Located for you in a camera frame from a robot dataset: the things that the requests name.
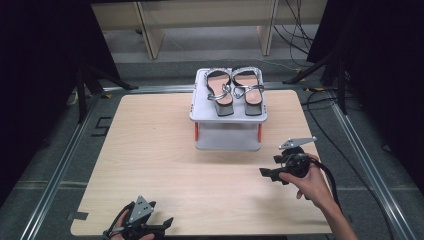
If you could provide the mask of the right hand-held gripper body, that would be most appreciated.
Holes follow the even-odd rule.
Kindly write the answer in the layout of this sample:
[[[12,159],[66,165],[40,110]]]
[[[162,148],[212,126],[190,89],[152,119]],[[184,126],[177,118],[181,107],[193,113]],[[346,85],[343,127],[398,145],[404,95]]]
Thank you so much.
[[[280,168],[285,168],[289,173],[298,178],[303,178],[309,171],[312,159],[304,152],[302,145],[316,141],[315,136],[309,138],[288,138],[279,146],[280,155],[286,157],[286,162]]]

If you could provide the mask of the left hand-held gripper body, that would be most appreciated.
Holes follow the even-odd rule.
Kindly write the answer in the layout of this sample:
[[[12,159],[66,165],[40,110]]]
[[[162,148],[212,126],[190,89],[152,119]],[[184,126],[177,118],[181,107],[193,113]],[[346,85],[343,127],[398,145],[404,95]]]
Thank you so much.
[[[147,202],[142,196],[139,196],[136,201],[126,205],[113,220],[111,226],[105,230],[105,240],[110,240],[109,234],[113,231],[119,216],[127,210],[123,224],[120,228],[115,228],[119,231],[125,240],[139,240],[141,237],[153,234],[151,228],[147,225],[147,220],[153,213]]]

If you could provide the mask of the silver glitter block-heel sandal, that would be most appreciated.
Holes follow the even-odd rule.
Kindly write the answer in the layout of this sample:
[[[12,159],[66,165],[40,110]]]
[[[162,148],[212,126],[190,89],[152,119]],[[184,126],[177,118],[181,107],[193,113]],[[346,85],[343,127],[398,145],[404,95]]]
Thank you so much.
[[[262,72],[256,67],[240,67],[232,71],[234,84],[233,96],[245,101],[245,114],[259,116],[262,114],[264,91]]]
[[[230,116],[234,113],[230,70],[212,68],[204,74],[206,87],[209,90],[207,99],[215,105],[219,117]]]

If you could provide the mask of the white two-tier shoe rack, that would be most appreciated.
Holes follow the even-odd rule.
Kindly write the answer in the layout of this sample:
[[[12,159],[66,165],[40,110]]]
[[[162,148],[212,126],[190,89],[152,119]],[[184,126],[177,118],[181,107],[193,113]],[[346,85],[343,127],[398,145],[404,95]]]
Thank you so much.
[[[231,79],[233,109],[230,116],[219,117],[215,105],[207,99],[204,74],[212,68],[197,71],[189,117],[195,124],[195,145],[200,150],[257,151],[261,148],[262,124],[267,120],[265,93],[262,92],[262,114],[247,116],[245,101],[233,96],[234,84]]]

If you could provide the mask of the person's left hand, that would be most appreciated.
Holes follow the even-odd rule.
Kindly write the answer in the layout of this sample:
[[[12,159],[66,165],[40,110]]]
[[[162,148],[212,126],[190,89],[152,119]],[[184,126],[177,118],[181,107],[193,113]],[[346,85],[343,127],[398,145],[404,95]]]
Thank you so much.
[[[125,219],[125,216],[127,215],[128,211],[125,210],[118,218],[116,224],[113,227],[113,231],[109,234],[110,240],[125,240],[121,233],[119,231],[115,231],[115,228],[120,228],[123,224],[123,221]],[[155,235],[154,234],[148,234],[143,237],[141,237],[139,240],[154,240]]]

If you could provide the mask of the person's right hand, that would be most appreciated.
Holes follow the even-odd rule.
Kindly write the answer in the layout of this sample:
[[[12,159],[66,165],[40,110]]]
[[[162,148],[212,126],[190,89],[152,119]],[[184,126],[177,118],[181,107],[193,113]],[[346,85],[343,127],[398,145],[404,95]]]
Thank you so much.
[[[307,175],[298,178],[289,173],[280,173],[279,177],[298,188],[296,198],[309,199],[320,210],[334,202],[321,170],[313,163],[309,166]]]

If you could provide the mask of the black tripod stand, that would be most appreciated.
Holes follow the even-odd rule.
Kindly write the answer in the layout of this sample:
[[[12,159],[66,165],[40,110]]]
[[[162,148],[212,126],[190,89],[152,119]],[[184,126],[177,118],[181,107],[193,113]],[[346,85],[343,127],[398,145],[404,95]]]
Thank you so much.
[[[114,76],[112,74],[107,73],[106,71],[100,70],[97,67],[88,64],[80,64],[76,72],[79,123],[81,123],[87,116],[85,88],[88,88],[89,92],[94,95],[102,93],[103,87],[99,82],[100,79],[108,80],[109,82],[120,86],[125,90],[137,89],[137,86],[125,83],[119,75]]]
[[[302,79],[307,76],[315,73],[321,68],[325,68],[322,76],[321,76],[321,84],[323,86],[330,86],[334,82],[337,82],[337,100],[338,107],[342,111],[344,115],[347,114],[346,110],[346,83],[345,83],[345,62],[343,54],[333,50],[327,56],[319,60],[317,63],[308,67],[306,70],[297,74],[294,78],[290,80],[283,81],[283,84],[297,84]]]

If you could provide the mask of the black curtain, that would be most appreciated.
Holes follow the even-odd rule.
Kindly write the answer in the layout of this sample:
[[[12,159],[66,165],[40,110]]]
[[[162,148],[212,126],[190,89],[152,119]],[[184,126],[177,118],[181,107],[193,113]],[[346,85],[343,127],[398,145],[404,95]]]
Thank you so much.
[[[120,78],[91,0],[0,0],[0,206],[84,70]]]
[[[424,0],[328,0],[308,60],[330,53],[358,2],[364,8],[346,63],[351,84],[424,193]]]

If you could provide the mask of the beige wooden desk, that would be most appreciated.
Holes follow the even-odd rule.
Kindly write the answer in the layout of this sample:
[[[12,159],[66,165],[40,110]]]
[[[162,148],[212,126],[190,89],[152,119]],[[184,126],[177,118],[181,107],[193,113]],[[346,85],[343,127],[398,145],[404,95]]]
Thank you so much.
[[[103,31],[139,30],[151,59],[158,57],[164,31],[172,28],[254,26],[262,54],[270,54],[274,26],[321,22],[328,0],[93,0]]]

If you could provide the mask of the aluminium floor rail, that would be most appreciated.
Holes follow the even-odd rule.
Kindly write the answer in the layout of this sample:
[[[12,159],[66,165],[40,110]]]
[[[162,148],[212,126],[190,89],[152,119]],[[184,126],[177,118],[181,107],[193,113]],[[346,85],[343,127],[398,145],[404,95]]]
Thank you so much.
[[[297,90],[303,89],[299,84],[283,84],[282,82],[265,82],[266,90]],[[137,89],[125,90],[122,87],[107,87],[105,94],[162,94],[162,93],[192,93],[196,88],[194,84],[188,85],[160,85],[160,86],[139,86]]]
[[[37,236],[37,233],[50,209],[54,197],[56,196],[60,183],[72,161],[72,158],[75,154],[75,149],[87,127],[89,118],[91,117],[92,112],[100,98],[100,94],[95,94],[88,101],[87,113],[76,125],[76,128],[72,133],[64,153],[62,154],[52,177],[44,187],[43,194],[41,195],[41,198],[38,201],[34,211],[30,215],[29,221],[26,224],[26,228],[24,229],[19,240],[35,240],[35,237]]]
[[[372,187],[383,217],[388,220],[394,227],[394,230],[400,240],[418,240],[416,233],[412,229],[412,225],[408,222],[401,206],[389,189],[388,184],[383,179],[379,170],[373,162],[369,152],[362,140],[360,139],[356,129],[352,125],[349,116],[345,114],[339,104],[340,100],[333,93],[329,93],[330,98],[334,98],[335,103],[332,106],[335,116],[338,119],[345,135],[347,136],[357,159],[368,178],[368,182]]]

